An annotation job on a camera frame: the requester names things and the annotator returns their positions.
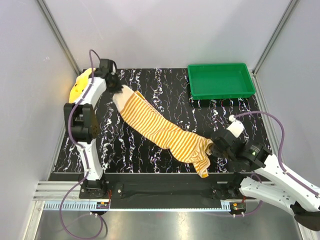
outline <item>white wall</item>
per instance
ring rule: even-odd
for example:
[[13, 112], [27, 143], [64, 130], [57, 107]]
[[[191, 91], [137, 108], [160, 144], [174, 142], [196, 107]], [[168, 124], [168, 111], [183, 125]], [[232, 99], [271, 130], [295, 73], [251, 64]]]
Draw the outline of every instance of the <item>white wall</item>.
[[80, 68], [244, 62], [253, 68], [290, 0], [46, 0]]
[[34, 0], [0, 1], [0, 236], [21, 240], [75, 79]]
[[278, 116], [284, 124], [285, 163], [318, 186], [319, 12], [320, 1], [300, 1], [258, 72], [269, 112]]

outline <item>green plastic tray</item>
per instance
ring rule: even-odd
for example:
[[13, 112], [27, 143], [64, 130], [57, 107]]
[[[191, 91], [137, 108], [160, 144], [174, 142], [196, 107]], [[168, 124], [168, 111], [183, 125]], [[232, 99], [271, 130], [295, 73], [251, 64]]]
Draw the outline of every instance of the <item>green plastic tray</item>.
[[256, 93], [244, 63], [189, 65], [194, 100], [249, 98]]

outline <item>reflective metal surface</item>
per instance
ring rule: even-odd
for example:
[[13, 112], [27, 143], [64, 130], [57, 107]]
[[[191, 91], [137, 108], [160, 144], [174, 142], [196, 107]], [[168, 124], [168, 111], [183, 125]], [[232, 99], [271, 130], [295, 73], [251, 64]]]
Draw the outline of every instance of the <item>reflective metal surface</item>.
[[[249, 211], [257, 204], [248, 202]], [[72, 223], [84, 212], [65, 211], [63, 219]], [[107, 224], [100, 240], [300, 240], [294, 219], [286, 212], [264, 204], [259, 212], [245, 218], [212, 216], [205, 212], [107, 212]], [[81, 218], [68, 229], [79, 237], [91, 237], [100, 228], [93, 216]], [[62, 230], [57, 211], [44, 211], [36, 240], [71, 240]]]

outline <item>black marble table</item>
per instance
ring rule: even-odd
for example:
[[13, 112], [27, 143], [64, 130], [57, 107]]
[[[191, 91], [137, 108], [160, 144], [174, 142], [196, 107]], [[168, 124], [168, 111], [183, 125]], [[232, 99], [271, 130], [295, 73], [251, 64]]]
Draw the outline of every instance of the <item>black marble table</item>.
[[[188, 71], [172, 69], [121, 69], [122, 84], [142, 95], [167, 120], [186, 131], [209, 138], [228, 124], [230, 114], [259, 110], [256, 97], [199, 101], [190, 97]], [[192, 164], [177, 161], [128, 126], [119, 115], [112, 95], [105, 92], [96, 105], [100, 123], [96, 146], [106, 173], [195, 173]], [[243, 139], [253, 139], [270, 148], [260, 115], [240, 119], [245, 127]], [[210, 156], [210, 173], [233, 172], [227, 160]], [[53, 172], [81, 173], [83, 166], [76, 147], [65, 134]]]

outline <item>striped cloth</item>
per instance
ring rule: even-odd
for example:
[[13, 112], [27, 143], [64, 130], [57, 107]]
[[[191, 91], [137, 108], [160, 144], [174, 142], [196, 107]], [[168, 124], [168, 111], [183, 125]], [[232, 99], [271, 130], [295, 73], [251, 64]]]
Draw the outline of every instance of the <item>striped cloth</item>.
[[120, 114], [141, 135], [160, 148], [169, 149], [178, 161], [193, 164], [200, 177], [208, 176], [211, 139], [184, 131], [166, 120], [138, 91], [128, 99]]

